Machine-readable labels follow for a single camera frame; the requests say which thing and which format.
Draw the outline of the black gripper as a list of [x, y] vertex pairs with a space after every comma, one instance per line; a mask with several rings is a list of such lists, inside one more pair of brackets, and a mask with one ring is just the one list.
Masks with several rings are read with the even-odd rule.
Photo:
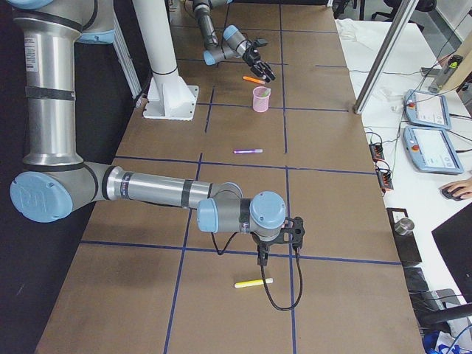
[[264, 80], [266, 83], [269, 83], [271, 80], [276, 80], [276, 76], [270, 65], [266, 62], [262, 63], [256, 47], [247, 47], [243, 54], [243, 60], [249, 66], [250, 70], [261, 80]]
[[283, 244], [284, 236], [283, 232], [280, 232], [278, 235], [263, 237], [256, 232], [252, 233], [253, 241], [257, 244], [257, 264], [258, 266], [267, 266], [268, 263], [268, 253], [270, 247], [274, 244]]

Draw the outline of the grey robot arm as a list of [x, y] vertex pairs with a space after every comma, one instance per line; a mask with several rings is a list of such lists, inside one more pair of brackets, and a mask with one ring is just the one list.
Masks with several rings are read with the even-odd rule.
[[265, 38], [248, 39], [235, 25], [223, 31], [223, 42], [218, 40], [211, 12], [216, 7], [230, 4], [231, 1], [200, 0], [192, 2], [192, 14], [198, 23], [204, 40], [203, 53], [206, 65], [213, 66], [231, 58], [241, 58], [251, 72], [264, 82], [276, 80], [270, 65], [261, 59], [259, 48], [268, 44]]
[[[212, 235], [219, 255], [237, 233], [251, 234], [258, 265], [266, 266], [270, 246], [285, 239], [285, 202], [275, 192], [244, 198], [239, 186], [125, 171], [119, 166], [85, 162], [76, 151], [74, 44], [111, 44], [115, 37], [114, 1], [6, 1], [24, 34], [29, 112], [26, 172], [10, 185], [15, 208], [32, 221], [49, 223], [98, 200], [128, 199], [166, 207], [196, 209], [198, 228]], [[270, 82], [270, 66], [254, 41], [234, 26], [215, 36], [211, 10], [232, 1], [192, 1], [192, 13], [204, 39], [208, 65], [242, 58], [253, 73]], [[192, 120], [199, 88], [180, 74], [164, 1], [132, 1], [150, 63], [148, 119]], [[214, 234], [233, 232], [223, 250]]]

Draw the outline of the person hand on mouse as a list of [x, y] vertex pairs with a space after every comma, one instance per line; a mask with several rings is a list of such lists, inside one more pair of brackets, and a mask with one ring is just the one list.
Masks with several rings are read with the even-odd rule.
[[472, 178], [454, 181], [441, 186], [440, 193], [447, 199], [462, 201], [471, 198]]

